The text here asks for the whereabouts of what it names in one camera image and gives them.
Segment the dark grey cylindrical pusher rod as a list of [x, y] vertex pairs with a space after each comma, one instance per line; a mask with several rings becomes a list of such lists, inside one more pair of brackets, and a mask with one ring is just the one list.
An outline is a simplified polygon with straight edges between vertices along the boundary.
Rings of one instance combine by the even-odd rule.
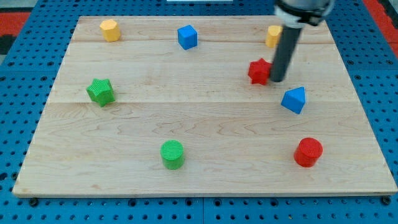
[[285, 25], [283, 25], [282, 28], [270, 72], [270, 79], [275, 83], [282, 82], [285, 79], [287, 69], [302, 31], [302, 28], [292, 28]]

